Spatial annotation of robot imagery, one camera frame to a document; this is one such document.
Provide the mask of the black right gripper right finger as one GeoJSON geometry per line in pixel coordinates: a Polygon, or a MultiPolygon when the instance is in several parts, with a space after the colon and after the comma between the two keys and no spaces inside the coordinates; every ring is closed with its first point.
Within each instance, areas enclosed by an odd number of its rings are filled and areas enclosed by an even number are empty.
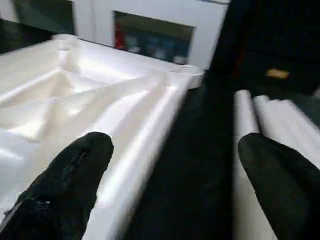
{"type": "Polygon", "coordinates": [[[320,238],[320,170],[297,150],[260,133],[237,144],[240,162],[279,240],[320,238]]]}

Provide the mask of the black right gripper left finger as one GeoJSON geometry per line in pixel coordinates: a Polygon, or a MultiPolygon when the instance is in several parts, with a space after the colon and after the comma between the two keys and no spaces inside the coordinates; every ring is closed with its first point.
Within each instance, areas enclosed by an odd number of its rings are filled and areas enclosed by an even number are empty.
{"type": "Polygon", "coordinates": [[[113,152],[106,133],[93,131],[74,140],[5,211],[0,238],[82,239],[113,152]]]}

